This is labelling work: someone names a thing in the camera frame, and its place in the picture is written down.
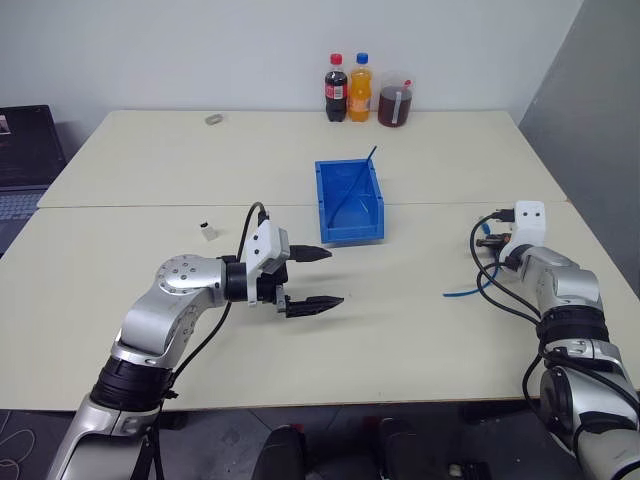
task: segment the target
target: brown liquid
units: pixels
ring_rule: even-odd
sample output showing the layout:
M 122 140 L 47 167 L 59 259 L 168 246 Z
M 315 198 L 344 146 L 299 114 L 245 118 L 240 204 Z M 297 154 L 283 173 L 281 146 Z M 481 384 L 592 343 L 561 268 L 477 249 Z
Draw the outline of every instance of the brown liquid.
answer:
M 396 92 L 400 92 L 400 108 L 394 122 L 394 109 L 396 105 Z M 380 92 L 378 103 L 378 121 L 387 127 L 400 127 L 405 124 L 409 116 L 412 94 L 402 87 L 384 87 Z

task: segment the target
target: laptop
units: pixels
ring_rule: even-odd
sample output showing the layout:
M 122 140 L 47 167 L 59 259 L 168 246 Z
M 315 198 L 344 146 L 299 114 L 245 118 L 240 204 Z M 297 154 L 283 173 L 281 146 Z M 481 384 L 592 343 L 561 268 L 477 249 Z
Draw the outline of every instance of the laptop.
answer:
M 0 254 L 66 164 L 47 105 L 0 107 Z

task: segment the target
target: bottle label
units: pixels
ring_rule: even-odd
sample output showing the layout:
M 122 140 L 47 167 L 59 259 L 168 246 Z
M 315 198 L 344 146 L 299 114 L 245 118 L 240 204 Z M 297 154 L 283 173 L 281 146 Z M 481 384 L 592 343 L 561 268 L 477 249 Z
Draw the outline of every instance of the bottle label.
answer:
M 324 94 L 332 100 L 342 100 L 347 93 L 345 85 L 327 85 L 324 86 Z
M 352 112 L 368 112 L 371 106 L 371 98 L 349 97 L 349 110 Z

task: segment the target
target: blue plastic tray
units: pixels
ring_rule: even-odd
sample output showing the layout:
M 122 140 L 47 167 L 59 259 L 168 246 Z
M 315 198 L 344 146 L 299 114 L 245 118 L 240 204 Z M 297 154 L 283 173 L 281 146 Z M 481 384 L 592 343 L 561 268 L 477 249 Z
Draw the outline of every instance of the blue plastic tray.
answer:
M 384 238 L 384 202 L 370 159 L 316 162 L 322 243 Z

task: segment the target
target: laptop keyboard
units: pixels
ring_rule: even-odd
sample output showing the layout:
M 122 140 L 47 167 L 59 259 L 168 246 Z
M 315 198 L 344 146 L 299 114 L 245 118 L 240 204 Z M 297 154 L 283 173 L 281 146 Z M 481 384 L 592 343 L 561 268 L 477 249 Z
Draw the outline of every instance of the laptop keyboard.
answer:
M 0 220 L 26 220 L 36 211 L 41 193 L 0 195 Z

